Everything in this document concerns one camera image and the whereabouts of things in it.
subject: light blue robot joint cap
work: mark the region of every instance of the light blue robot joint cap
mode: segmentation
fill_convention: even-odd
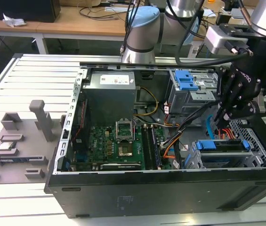
[[[133,14],[134,16],[135,11],[136,9],[131,10],[129,12],[129,18],[131,14]],[[159,15],[160,15],[160,11],[158,8],[151,7],[151,6],[141,6],[137,10],[135,19],[132,24],[132,28],[145,26],[151,23],[152,21],[154,21],[155,19],[157,19]]]

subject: aluminum extrusion table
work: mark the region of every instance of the aluminum extrusion table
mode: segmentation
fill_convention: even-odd
[[[35,98],[43,99],[45,111],[49,111],[53,119],[59,119],[68,109],[79,62],[82,61],[119,62],[120,59],[118,56],[78,55],[23,55],[12,58],[0,75],[0,120],[8,111],[18,112],[23,119],[34,119],[35,115],[28,106]],[[173,58],[158,57],[156,62],[167,64],[175,61]],[[68,219],[54,196],[43,192],[44,185],[0,185],[0,225],[266,226],[266,198],[242,212]]]

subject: green circuit board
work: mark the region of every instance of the green circuit board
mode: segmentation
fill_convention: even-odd
[[[129,136],[130,128],[119,127],[121,136]],[[89,148],[86,153],[76,152],[75,161],[83,167],[86,163],[136,163],[140,164],[142,170],[145,170],[145,158],[143,151],[143,140],[141,127],[133,128],[134,141],[126,140],[117,142],[116,127],[91,127],[89,137]],[[164,141],[163,128],[155,128],[157,143]]]

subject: gray 3d printed holder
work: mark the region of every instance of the gray 3d printed holder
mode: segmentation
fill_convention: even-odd
[[[33,100],[29,109],[37,121],[6,113],[0,133],[0,184],[41,183],[62,133],[61,121],[44,112],[43,100]]]

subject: motherboard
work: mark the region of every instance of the motherboard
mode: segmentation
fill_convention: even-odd
[[[72,167],[83,171],[119,170],[119,167],[126,170],[168,169],[168,164],[162,165],[158,148],[164,140],[162,127],[132,126],[131,129],[125,123],[94,126],[90,129],[88,149],[76,148]]]

